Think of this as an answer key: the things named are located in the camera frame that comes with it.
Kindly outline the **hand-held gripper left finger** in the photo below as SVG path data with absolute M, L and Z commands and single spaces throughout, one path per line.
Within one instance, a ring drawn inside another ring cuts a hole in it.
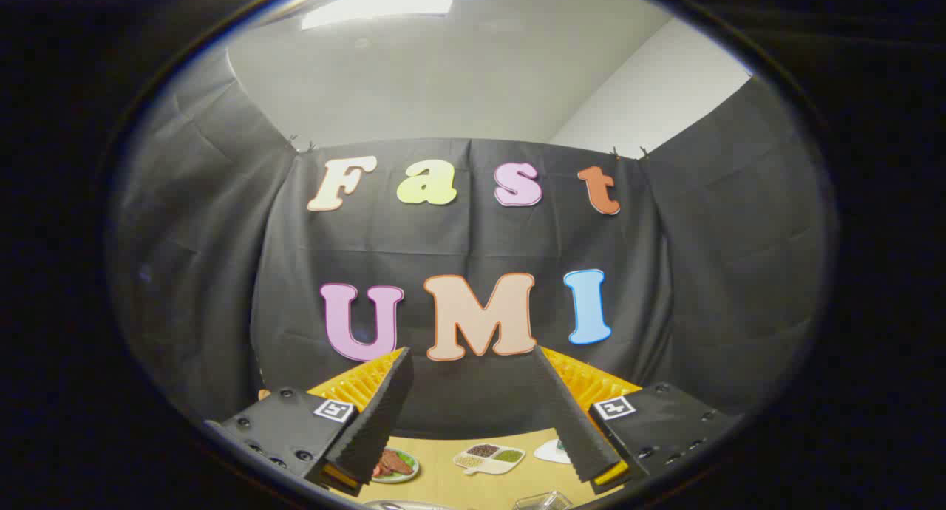
M 204 424 L 241 459 L 297 489 L 356 496 L 371 483 L 414 375 L 411 350 L 402 347 L 310 391 L 274 389 Z

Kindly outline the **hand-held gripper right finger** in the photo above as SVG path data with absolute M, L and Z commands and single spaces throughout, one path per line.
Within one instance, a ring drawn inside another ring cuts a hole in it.
M 534 366 L 540 404 L 579 480 L 597 494 L 681 469 L 742 421 L 675 385 L 636 386 L 544 347 Z

